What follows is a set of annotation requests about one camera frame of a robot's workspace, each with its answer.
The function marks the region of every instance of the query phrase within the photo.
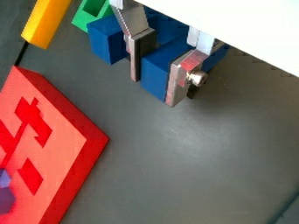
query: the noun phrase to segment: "raised red block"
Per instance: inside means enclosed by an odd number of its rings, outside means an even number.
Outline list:
[[[0,168],[15,203],[0,223],[59,223],[107,143],[54,85],[15,66],[0,94]]]

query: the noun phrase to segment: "green block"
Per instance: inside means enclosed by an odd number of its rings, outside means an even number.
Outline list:
[[[84,32],[88,32],[87,24],[110,16],[112,13],[110,0],[83,0],[71,23]]]

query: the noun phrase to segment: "silver metal plate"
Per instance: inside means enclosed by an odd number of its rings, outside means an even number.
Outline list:
[[[148,28],[127,39],[131,53],[131,80],[140,81],[142,57],[156,49],[156,31]]]
[[[120,24],[122,30],[128,37],[134,37],[138,33],[146,31],[150,26],[147,23],[144,6],[139,3],[131,4],[127,8],[120,10],[111,5],[116,15],[116,20]]]

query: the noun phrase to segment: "toy block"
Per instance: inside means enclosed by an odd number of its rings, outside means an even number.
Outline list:
[[[6,169],[0,169],[0,188],[8,187],[11,183],[11,177]]]
[[[88,32],[88,23],[112,14],[108,0],[83,0],[71,23]]]
[[[219,50],[203,61],[200,70],[208,72],[226,57],[230,46],[223,45]]]
[[[142,59],[142,87],[164,102],[168,86],[168,73],[172,62],[191,47],[179,38],[171,43],[162,45]]]
[[[22,34],[32,45],[48,48],[70,4],[71,0],[38,0]]]
[[[0,109],[6,152],[0,167],[12,177],[15,197],[10,212],[4,206],[0,223],[60,223],[108,136],[46,78],[16,66],[0,93]],[[0,191],[12,202],[7,189]]]
[[[179,37],[184,37],[187,39],[188,36],[188,27],[183,27],[182,23],[174,20],[159,20],[156,31],[158,43],[160,45],[172,42]]]
[[[10,189],[11,177],[6,169],[0,169],[0,215],[8,214],[15,204],[15,196]]]
[[[92,52],[110,65],[114,65],[128,55],[124,33],[115,15],[88,24],[88,38]]]
[[[15,204],[15,195],[10,187],[0,188],[0,215],[10,214]]]

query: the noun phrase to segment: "white panel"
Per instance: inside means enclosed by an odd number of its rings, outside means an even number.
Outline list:
[[[136,0],[299,76],[298,0]]]

